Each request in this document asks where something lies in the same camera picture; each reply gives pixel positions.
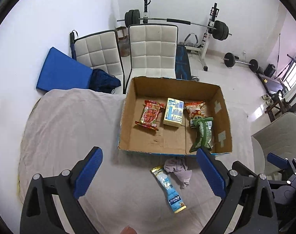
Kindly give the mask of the person's left hand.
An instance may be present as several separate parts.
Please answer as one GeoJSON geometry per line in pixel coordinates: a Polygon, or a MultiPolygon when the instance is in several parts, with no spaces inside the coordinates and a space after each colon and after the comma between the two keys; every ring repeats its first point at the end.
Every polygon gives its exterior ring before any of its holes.
{"type": "Polygon", "coordinates": [[[135,231],[135,229],[133,229],[130,226],[126,226],[121,232],[120,234],[137,234],[137,232],[135,231]]]}

